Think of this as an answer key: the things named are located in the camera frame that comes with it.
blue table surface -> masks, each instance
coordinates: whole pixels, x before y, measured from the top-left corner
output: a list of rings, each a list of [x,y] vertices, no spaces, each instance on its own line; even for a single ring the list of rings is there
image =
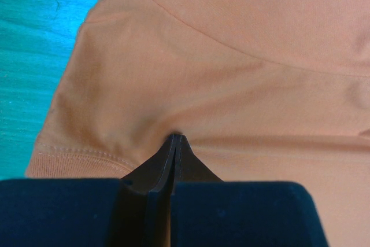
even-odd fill
[[[0,0],[0,179],[24,176],[34,140],[97,0]]]

